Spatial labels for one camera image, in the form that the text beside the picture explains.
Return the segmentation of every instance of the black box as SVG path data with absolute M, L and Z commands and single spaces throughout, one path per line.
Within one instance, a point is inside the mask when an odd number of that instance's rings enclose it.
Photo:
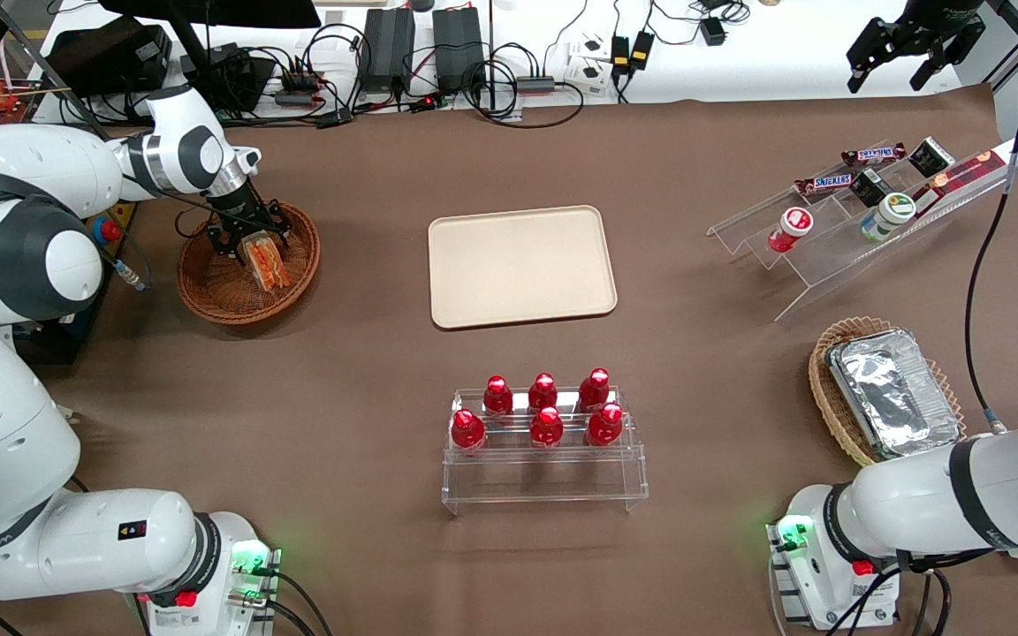
M 62 32 L 47 57 L 77 97 L 92 97 L 162 89 L 170 53 L 161 25 L 119 16 L 100 28 Z
M 367 9 L 366 45 L 359 56 L 359 82 L 367 93 L 411 89 L 415 15 L 411 9 Z
M 439 9 L 435 17 L 435 63 L 438 67 L 440 93 L 457 93 L 468 90 L 469 84 L 480 80 L 473 65 L 482 64 L 482 27 L 477 23 L 477 9 Z
M 710 47 L 720 47 L 725 43 L 725 27 L 720 23 L 718 17 L 706 17 L 701 20 L 701 37 L 706 40 Z

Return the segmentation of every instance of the clear acrylic stand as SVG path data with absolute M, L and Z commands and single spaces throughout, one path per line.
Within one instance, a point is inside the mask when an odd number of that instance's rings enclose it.
M 512 502 L 623 502 L 630 511 L 646 499 L 646 455 L 618 387 L 610 399 L 623 407 L 623 432 L 610 446 L 585 446 L 589 415 L 576 412 L 576 387 L 558 389 L 557 410 L 565 436 L 555 448 L 532 448 L 528 390 L 514 388 L 513 415 L 486 414 L 485 390 L 460 390 L 452 410 L 469 408 L 486 422 L 486 447 L 459 450 L 447 419 L 442 451 L 442 504 L 458 514 L 461 504 Z
M 884 146 L 893 146 L 893 141 L 884 139 L 873 148 L 884 148 Z M 869 168 L 873 168 L 882 180 L 888 182 L 890 189 L 896 192 L 914 194 L 928 182 L 928 177 L 922 176 L 920 171 L 907 160 L 873 165 Z M 859 170 L 861 168 L 852 169 L 844 164 L 837 164 L 813 174 L 812 178 Z M 725 245 L 725 249 L 733 254 L 741 253 L 745 249 L 750 250 L 767 270 L 773 270 L 773 267 L 780 263 L 787 263 L 791 267 L 800 278 L 800 282 L 803 282 L 804 290 L 785 306 L 779 315 L 776 315 L 775 321 L 780 321 L 789 312 L 840 289 L 851 279 L 859 277 L 859 274 L 880 258 L 898 252 L 902 246 L 913 245 L 941 233 L 948 222 L 939 223 L 939 221 L 959 207 L 972 201 L 973 198 L 997 188 L 1005 182 L 1006 176 L 1005 170 L 988 174 L 977 184 L 970 184 L 970 192 L 965 197 L 957 198 L 948 205 L 935 206 L 932 210 L 922 215 L 920 220 L 894 230 L 890 238 L 882 242 L 869 241 L 861 234 L 861 222 L 872 212 L 846 188 L 812 197 L 803 197 L 795 188 L 788 188 L 736 217 L 728 218 L 713 226 L 706 232 L 706 236 L 716 235 Z M 811 232 L 806 237 L 800 238 L 792 250 L 777 253 L 768 248 L 768 235 L 777 228 L 781 213 L 792 206 L 804 207 L 811 212 L 814 225 Z

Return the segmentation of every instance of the sticker label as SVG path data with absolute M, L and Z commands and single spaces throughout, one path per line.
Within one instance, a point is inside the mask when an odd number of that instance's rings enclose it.
M 142 539 L 149 532 L 149 520 L 120 524 L 117 528 L 117 540 Z

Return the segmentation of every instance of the small jar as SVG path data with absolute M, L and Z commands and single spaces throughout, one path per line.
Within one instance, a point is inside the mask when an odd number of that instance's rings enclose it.
M 863 221 L 863 237 L 868 241 L 885 241 L 890 232 L 901 228 L 916 212 L 917 205 L 908 194 L 890 192 L 880 201 L 873 214 Z
M 780 228 L 768 235 L 768 246 L 773 251 L 784 253 L 792 249 L 796 241 L 804 237 L 815 225 L 811 213 L 802 207 L 789 207 L 780 215 Z

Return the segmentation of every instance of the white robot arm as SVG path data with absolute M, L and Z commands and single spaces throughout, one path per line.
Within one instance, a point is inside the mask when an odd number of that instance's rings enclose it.
M 861 468 L 853 482 L 804 487 L 769 527 L 816 629 L 829 629 L 876 575 L 912 559 L 1018 553 L 1018 430 Z M 859 625 L 890 625 L 898 586 L 868 596 Z
M 78 218 L 117 200 L 205 193 L 222 222 L 221 253 L 258 230 L 285 237 L 287 217 L 250 182 L 262 153 L 233 148 L 199 94 L 165 89 L 147 100 L 151 132 L 108 142 L 62 125 L 0 125 L 0 325 L 80 311 L 100 289 L 101 258 Z
M 205 192 L 218 241 L 287 231 L 249 176 L 260 153 L 226 143 L 199 95 L 149 98 L 153 132 L 109 142 L 64 126 L 0 125 L 0 327 L 79 311 L 101 285 L 80 218 L 119 198 Z M 0 330 L 0 599 L 117 589 L 145 596 L 154 635 L 246 633 L 270 548 L 231 512 L 191 511 L 175 493 L 70 493 L 80 444 Z

